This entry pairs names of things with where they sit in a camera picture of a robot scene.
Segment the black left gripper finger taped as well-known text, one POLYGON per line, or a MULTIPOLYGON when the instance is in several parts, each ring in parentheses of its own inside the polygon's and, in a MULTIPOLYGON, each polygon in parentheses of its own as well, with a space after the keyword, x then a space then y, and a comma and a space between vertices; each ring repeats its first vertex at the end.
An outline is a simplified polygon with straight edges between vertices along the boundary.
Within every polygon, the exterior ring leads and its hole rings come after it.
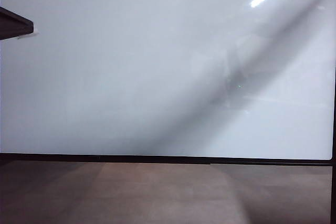
POLYGON ((0 22, 1 40, 30 37, 38 34, 34 23, 14 12, 1 7, 0 22))

